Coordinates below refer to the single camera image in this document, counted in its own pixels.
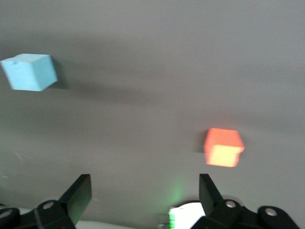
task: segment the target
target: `cube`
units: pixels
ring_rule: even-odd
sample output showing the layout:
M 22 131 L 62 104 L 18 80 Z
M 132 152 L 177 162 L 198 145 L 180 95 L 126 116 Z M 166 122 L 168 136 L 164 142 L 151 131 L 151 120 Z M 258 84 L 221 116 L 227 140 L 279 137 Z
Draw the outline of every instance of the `cube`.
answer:
M 211 128 L 204 144 L 208 165 L 235 167 L 244 144 L 237 130 Z
M 43 91 L 57 81 L 50 55 L 20 54 L 1 65 L 13 90 Z

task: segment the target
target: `black mount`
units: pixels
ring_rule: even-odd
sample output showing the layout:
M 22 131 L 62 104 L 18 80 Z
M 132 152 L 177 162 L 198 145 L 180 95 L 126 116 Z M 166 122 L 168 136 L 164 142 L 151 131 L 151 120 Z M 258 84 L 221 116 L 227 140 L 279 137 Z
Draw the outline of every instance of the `black mount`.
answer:
M 75 229 L 92 198 L 91 177 L 81 175 L 59 200 L 48 200 L 20 215 L 17 208 L 0 210 L 0 229 Z
M 300 229 L 280 208 L 262 206 L 257 213 L 223 199 L 208 174 L 200 174 L 199 199 L 205 215 L 192 229 Z

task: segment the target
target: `orange cube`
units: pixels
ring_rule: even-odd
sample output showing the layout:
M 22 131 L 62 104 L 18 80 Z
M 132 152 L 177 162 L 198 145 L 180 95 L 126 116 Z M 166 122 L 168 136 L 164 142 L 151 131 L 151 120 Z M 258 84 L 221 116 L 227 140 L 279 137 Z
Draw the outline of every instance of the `orange cube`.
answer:
M 235 167 L 244 144 L 237 130 L 211 128 L 204 144 L 208 165 Z

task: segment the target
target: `light blue cube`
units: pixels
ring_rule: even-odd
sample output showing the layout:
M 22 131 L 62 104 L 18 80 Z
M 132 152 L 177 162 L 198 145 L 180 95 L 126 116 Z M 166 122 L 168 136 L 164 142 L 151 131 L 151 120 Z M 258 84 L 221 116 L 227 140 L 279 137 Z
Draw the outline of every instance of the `light blue cube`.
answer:
M 13 90 L 43 91 L 57 81 L 50 55 L 20 54 L 1 65 Z

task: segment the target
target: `screw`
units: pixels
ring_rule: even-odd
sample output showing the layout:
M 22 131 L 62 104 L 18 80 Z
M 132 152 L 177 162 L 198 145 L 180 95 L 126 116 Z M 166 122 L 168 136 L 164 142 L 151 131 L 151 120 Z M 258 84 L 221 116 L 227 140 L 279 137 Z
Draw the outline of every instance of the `screw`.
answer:
M 225 204 L 229 208 L 235 208 L 236 207 L 236 204 L 231 200 L 228 200 Z
M 45 205 L 43 205 L 43 209 L 49 209 L 50 207 L 52 207 L 53 206 L 53 202 L 49 202 L 49 203 L 46 203 Z
M 266 209 L 265 209 L 265 212 L 266 212 L 267 215 L 269 215 L 269 216 L 277 216 L 277 212 L 276 212 L 274 209 L 272 209 L 272 208 L 266 208 Z
M 10 210 L 8 210 L 8 211 L 2 212 L 2 213 L 0 214 L 0 219 L 9 216 L 9 215 L 12 213 L 12 211 L 13 211 L 13 210 L 10 209 Z

